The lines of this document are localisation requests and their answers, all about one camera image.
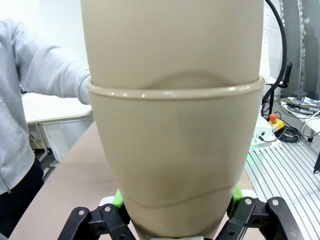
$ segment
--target aluminum profile table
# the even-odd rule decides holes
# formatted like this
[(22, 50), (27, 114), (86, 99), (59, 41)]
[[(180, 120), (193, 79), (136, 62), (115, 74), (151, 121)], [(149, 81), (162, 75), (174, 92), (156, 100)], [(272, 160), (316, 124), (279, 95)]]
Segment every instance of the aluminum profile table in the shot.
[(313, 174), (317, 155), (306, 143), (250, 149), (246, 173), (258, 198), (282, 197), (305, 240), (320, 239), (320, 174)]

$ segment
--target white wall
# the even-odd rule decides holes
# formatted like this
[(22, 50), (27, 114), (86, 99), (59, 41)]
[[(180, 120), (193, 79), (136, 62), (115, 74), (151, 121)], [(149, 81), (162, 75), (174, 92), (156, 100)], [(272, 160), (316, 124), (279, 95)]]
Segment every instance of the white wall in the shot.
[[(280, 12), (280, 1), (271, 0), (275, 6), (277, 12), (281, 16)], [(275, 15), (270, 9), (271, 17), (271, 32), (269, 42), (269, 63), (270, 63), (270, 76), (277, 78), (280, 72), (281, 59), (282, 59), (282, 38), (280, 28), (276, 20)]]
[(24, 22), (38, 31), (38, 0), (0, 0), (0, 20)]
[(81, 0), (38, 0), (39, 32), (88, 63)]
[(24, 24), (36, 35), (87, 61), (81, 0), (0, 0), (0, 20)]

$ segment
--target green gripper pad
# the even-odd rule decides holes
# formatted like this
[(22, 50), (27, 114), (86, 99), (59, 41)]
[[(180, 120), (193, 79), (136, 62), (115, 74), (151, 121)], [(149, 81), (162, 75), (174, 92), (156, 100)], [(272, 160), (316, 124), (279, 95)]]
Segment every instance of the green gripper pad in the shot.
[(117, 209), (119, 209), (124, 204), (124, 201), (122, 199), (122, 196), (121, 196), (121, 193), (120, 193), (119, 189), (116, 191), (116, 194), (114, 196), (114, 200), (113, 200), (112, 204)]
[(236, 185), (234, 188), (233, 194), (232, 194), (230, 204), (226, 210), (226, 214), (228, 215), (229, 218), (232, 218), (232, 216), (234, 215), (234, 213), (238, 207), (240, 200), (243, 197), (244, 196), (242, 195), (240, 187), (238, 185)]

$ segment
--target beige vase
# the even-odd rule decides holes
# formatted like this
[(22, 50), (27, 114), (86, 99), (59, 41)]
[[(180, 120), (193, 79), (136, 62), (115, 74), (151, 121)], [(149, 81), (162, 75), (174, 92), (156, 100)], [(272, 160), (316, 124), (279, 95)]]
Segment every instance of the beige vase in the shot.
[(261, 103), (263, 0), (82, 0), (82, 15), (93, 114), (131, 219), (144, 237), (212, 237)]
[(81, 3), (95, 85), (194, 89), (258, 79), (264, 0)]

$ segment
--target tabletop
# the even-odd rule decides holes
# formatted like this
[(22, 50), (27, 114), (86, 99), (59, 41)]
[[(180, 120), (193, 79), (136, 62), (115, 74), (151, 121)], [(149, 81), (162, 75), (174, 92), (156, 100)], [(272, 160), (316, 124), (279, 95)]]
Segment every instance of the tabletop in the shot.
[[(238, 184), (253, 190), (245, 171)], [(102, 198), (113, 196), (117, 189), (93, 123), (45, 182), (9, 240), (57, 240), (73, 208), (94, 210)], [(225, 216), (220, 229), (226, 220)], [(137, 238), (133, 226), (129, 227)], [(100, 239), (111, 238), (103, 235)], [(248, 229), (244, 239), (264, 238), (258, 229)]]
[(90, 105), (77, 98), (61, 98), (37, 93), (26, 93), (22, 104), (27, 124), (71, 120), (88, 115)]

